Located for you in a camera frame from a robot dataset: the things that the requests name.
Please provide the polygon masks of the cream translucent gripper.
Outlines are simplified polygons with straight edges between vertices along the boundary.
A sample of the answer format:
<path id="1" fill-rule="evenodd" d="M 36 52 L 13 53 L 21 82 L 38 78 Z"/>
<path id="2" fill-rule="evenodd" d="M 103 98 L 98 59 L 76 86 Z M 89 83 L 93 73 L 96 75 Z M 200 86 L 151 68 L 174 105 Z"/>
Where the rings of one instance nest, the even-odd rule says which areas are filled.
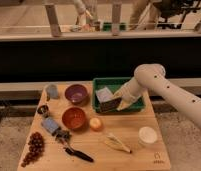
<path id="1" fill-rule="evenodd" d="M 130 107 L 140 98 L 140 96 L 141 96 L 140 89 L 129 89 L 127 87 L 121 87 L 114 93 L 113 98 L 121 99 L 121 102 L 117 107 L 117 110 L 121 111 Z"/>

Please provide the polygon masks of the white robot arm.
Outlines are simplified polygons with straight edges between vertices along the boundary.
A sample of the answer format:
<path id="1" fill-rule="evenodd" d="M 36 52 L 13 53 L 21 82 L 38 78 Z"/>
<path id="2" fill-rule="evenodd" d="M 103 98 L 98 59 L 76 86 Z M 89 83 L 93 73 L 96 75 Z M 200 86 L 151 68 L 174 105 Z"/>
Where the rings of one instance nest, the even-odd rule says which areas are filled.
<path id="1" fill-rule="evenodd" d="M 117 110 L 131 106 L 146 90 L 160 95 L 201 130 L 201 98 L 167 80 L 161 64 L 142 64 L 134 70 L 134 76 L 114 93 L 121 98 Z"/>

